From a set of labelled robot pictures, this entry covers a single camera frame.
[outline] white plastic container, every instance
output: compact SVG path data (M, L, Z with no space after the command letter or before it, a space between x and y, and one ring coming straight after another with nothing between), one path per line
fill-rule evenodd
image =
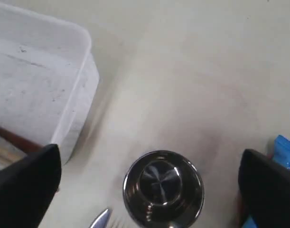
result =
M69 159L99 75L82 27L0 3L0 126Z

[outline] blue packet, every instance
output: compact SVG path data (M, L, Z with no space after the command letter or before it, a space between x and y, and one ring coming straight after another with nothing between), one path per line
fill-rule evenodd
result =
M290 141L282 135L278 135L274 140L272 160L290 170ZM251 216L246 220L243 228L257 228Z

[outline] white table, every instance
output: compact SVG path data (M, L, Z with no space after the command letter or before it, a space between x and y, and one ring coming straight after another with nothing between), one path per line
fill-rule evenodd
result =
M122 180L155 149L199 168L206 201L194 227L234 227L243 150L290 138L290 0L3 2L88 28L101 76L41 228L86 228L107 206L136 227Z

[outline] table surface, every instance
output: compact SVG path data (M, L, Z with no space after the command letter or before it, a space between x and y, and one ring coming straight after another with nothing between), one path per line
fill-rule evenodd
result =
M132 228L122 180L139 156L189 158L205 186L193 227L235 227L245 148L290 138L290 0L3 0L76 22L101 82L41 228L88 227L106 207Z

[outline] blue plastic wrapper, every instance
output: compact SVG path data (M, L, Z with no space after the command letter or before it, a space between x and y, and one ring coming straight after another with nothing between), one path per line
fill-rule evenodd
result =
M279 135L274 140L274 155L272 160L290 169L290 141L282 135ZM257 228L251 216L244 223L243 228Z

